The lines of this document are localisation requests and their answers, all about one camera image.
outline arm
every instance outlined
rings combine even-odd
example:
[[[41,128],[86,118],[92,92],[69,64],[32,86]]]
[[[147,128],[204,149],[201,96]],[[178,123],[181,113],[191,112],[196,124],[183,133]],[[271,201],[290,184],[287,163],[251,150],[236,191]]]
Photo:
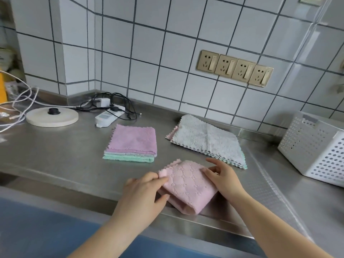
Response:
[[[165,207],[169,195],[154,200],[167,181],[152,172],[139,180],[129,179],[111,219],[68,258],[119,257]]]
[[[202,171],[236,209],[267,257],[332,257],[249,196],[230,166],[217,159],[206,160],[216,166]]]

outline person's left hand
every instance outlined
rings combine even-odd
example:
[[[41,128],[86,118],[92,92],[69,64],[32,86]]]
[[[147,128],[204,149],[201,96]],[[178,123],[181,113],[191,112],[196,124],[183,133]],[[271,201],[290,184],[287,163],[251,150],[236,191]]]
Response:
[[[159,178],[153,172],[146,173],[139,180],[128,179],[111,220],[125,225],[132,234],[140,234],[153,222],[170,198],[166,194],[154,202],[157,190],[167,181],[168,177]]]

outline green cloth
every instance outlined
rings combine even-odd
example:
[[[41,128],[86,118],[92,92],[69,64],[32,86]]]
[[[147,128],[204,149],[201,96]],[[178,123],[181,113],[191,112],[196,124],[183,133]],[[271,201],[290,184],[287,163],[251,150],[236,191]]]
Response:
[[[134,161],[134,162],[154,162],[153,156],[128,156],[116,154],[104,154],[103,159],[120,160],[120,161]]]

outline forearm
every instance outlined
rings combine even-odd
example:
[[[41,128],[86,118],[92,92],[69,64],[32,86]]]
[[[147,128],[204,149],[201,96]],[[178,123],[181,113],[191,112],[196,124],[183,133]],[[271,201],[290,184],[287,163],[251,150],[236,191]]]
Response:
[[[267,257],[331,257],[248,194],[236,197],[231,204]]]
[[[110,220],[68,258],[117,258],[136,236],[125,224]]]

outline blue surface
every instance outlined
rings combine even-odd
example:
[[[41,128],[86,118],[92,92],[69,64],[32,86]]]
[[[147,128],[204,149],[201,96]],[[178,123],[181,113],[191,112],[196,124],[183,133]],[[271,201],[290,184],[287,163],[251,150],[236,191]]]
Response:
[[[66,257],[100,227],[74,217],[0,198],[0,257]],[[121,258],[210,258],[138,236]]]

